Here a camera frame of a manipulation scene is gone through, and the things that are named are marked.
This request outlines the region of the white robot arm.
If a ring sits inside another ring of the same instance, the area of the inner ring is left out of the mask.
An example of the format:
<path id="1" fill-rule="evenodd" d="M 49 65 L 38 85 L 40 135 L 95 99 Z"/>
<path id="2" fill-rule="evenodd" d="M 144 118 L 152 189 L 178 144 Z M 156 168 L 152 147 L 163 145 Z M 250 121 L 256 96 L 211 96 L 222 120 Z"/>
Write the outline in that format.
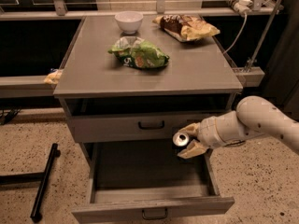
<path id="1" fill-rule="evenodd" d="M 178 156 L 189 159 L 263 135 L 275 137 L 299 153 L 299 123 L 259 96 L 242 99 L 236 111 L 185 126 L 173 135 L 173 143 L 182 147 Z"/>

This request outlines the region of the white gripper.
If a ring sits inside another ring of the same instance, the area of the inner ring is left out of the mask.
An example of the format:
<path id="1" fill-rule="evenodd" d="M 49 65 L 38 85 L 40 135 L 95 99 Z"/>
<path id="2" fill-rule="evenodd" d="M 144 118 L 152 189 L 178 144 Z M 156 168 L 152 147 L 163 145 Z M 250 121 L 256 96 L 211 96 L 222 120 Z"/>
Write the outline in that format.
<path id="1" fill-rule="evenodd" d="M 179 142 L 178 145 L 182 147 L 182 150 L 178 153 L 178 156 L 182 159 L 189 159 L 202 155 L 207 152 L 208 148 L 215 149 L 224 146 L 224 142 L 217 131 L 215 117 L 203 119 L 200 124 L 189 124 L 178 131 L 192 137 L 197 136 L 200 141 L 192 140 L 189 144 L 186 142 Z"/>

